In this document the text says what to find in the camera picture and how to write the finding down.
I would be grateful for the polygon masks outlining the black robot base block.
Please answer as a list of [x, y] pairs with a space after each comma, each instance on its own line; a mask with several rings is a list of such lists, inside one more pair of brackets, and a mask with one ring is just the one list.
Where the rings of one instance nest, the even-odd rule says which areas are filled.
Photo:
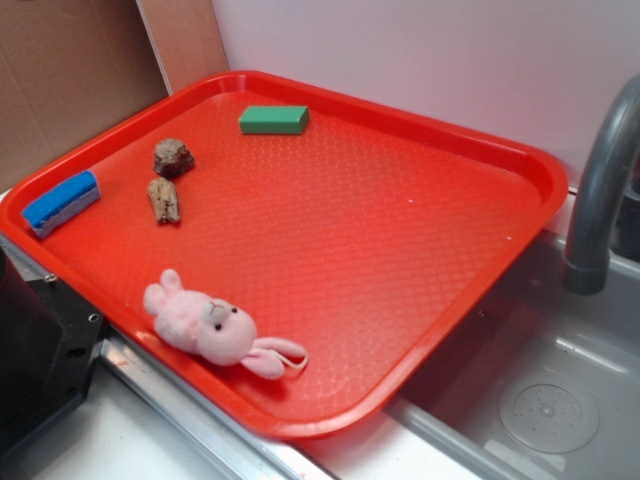
[[1, 458], [78, 408], [106, 320], [57, 277], [24, 279], [1, 254]]

